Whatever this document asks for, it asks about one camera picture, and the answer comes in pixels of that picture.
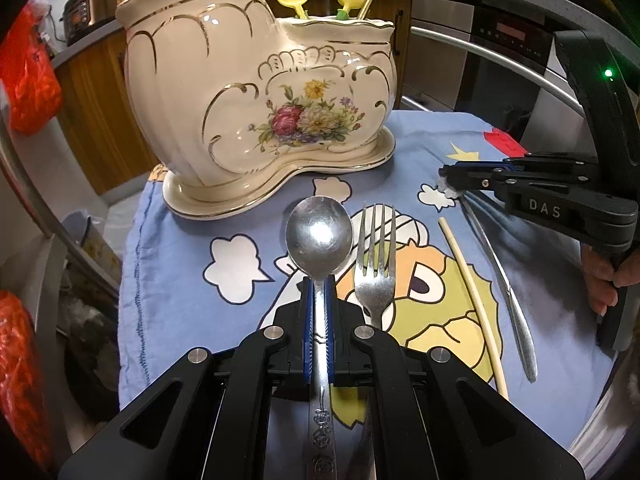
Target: fork tines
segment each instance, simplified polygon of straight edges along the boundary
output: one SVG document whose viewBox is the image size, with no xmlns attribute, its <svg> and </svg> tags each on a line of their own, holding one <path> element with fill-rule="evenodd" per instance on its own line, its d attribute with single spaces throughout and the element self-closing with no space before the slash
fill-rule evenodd
<svg viewBox="0 0 640 480">
<path fill-rule="evenodd" d="M 367 269 L 364 269 L 364 252 L 365 241 L 367 238 L 366 229 L 366 208 L 362 211 L 362 219 L 360 221 L 360 236 L 358 238 L 358 251 L 356 254 L 356 270 L 366 276 L 377 276 L 380 271 L 384 272 L 385 263 L 387 263 L 386 276 L 395 277 L 396 275 L 396 208 L 392 206 L 391 209 L 391 229 L 389 233 L 389 250 L 388 250 L 388 262 L 385 257 L 385 209 L 384 204 L 381 205 L 381 217 L 380 217 L 380 240 L 378 245 L 378 264 L 375 267 L 377 272 L 374 272 L 374 260 L 375 260 L 375 243 L 376 243 L 376 211 L 378 206 L 376 204 L 371 208 L 371 229 L 369 232 L 369 257 L 367 259 Z"/>
</svg>

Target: oven handle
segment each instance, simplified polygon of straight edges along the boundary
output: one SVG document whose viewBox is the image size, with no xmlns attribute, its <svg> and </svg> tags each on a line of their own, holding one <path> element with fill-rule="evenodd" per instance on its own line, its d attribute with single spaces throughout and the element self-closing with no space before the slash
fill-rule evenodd
<svg viewBox="0 0 640 480">
<path fill-rule="evenodd" d="M 441 41 L 442 43 L 447 43 L 452 46 L 457 46 L 466 50 L 467 52 L 471 52 L 472 54 L 476 54 L 477 56 L 484 57 L 489 61 L 493 61 L 498 65 L 501 65 L 505 68 L 508 68 L 512 72 L 523 76 L 524 79 L 531 81 L 532 83 L 537 84 L 540 88 L 546 90 L 551 95 L 560 99 L 564 104 L 574 110 L 576 113 L 580 114 L 584 117 L 584 110 L 580 103 L 574 97 L 571 97 L 567 92 L 554 85 L 553 83 L 547 81 L 544 77 L 542 77 L 537 72 L 534 72 L 530 68 L 527 68 L 524 65 L 514 61 L 513 59 L 509 59 L 502 54 L 498 54 L 493 50 L 489 50 L 484 46 L 476 45 L 475 43 L 469 43 L 465 40 L 460 40 L 459 38 L 454 38 L 453 36 L 449 36 L 448 34 L 442 34 L 440 32 L 435 32 L 434 30 L 428 30 L 426 28 L 421 27 L 411 27 L 411 33 L 416 34 L 417 36 L 423 36 L 425 38 L 429 38 L 430 40 Z"/>
<path fill-rule="evenodd" d="M 400 51 L 398 50 L 398 46 L 396 45 L 396 43 L 398 42 L 398 25 L 400 24 L 400 18 L 402 18 L 403 14 L 404 10 L 399 9 L 398 12 L 396 12 L 396 16 L 394 17 L 394 33 L 391 36 L 391 53 L 394 56 L 400 56 Z"/>
<path fill-rule="evenodd" d="M 421 110 L 423 112 L 431 112 L 431 110 L 429 110 L 426 106 L 421 105 L 418 101 L 414 101 L 413 99 L 411 99 L 410 97 L 403 95 L 400 97 L 400 102 L 402 104 L 405 104 L 411 108 L 413 108 L 414 110 Z"/>
</svg>

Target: oven display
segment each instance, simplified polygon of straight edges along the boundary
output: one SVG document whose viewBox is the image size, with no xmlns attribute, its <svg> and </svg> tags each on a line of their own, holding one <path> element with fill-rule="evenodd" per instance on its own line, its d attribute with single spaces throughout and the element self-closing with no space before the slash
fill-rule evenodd
<svg viewBox="0 0 640 480">
<path fill-rule="evenodd" d="M 521 30 L 517 30 L 516 28 L 510 27 L 509 25 L 505 25 L 504 23 L 496 23 L 496 30 L 500 31 L 503 34 L 507 34 L 512 38 L 516 38 L 517 40 L 524 41 L 527 35 Z"/>
</svg>

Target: cabinet handle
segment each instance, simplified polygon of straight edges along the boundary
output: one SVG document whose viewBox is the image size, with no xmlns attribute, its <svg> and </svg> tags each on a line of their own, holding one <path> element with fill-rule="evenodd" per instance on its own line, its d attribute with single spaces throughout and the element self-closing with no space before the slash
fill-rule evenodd
<svg viewBox="0 0 640 480">
<path fill-rule="evenodd" d="M 398 25 L 400 23 L 400 18 L 402 18 L 402 15 L 404 14 L 404 10 L 399 9 L 396 12 L 396 16 L 394 18 L 394 33 L 391 36 L 391 53 L 394 56 L 400 56 L 400 51 L 396 48 L 396 39 L 398 38 Z"/>
</svg>

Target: white cloud print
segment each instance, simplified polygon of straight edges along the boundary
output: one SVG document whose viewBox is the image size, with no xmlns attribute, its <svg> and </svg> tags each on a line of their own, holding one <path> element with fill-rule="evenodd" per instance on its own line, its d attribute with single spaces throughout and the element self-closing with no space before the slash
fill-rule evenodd
<svg viewBox="0 0 640 480">
<path fill-rule="evenodd" d="M 346 202 L 351 196 L 351 186 L 348 182 L 336 176 L 314 179 L 314 196 L 328 196 L 340 203 Z"/>
<path fill-rule="evenodd" d="M 454 207 L 456 203 L 437 188 L 422 184 L 422 191 L 418 193 L 418 200 L 426 205 L 433 205 L 438 211 L 445 207 Z"/>
<path fill-rule="evenodd" d="M 254 282 L 273 281 L 260 268 L 258 247 L 246 235 L 235 235 L 231 240 L 214 238 L 211 259 L 203 277 L 227 303 L 246 303 L 254 296 Z"/>
</svg>

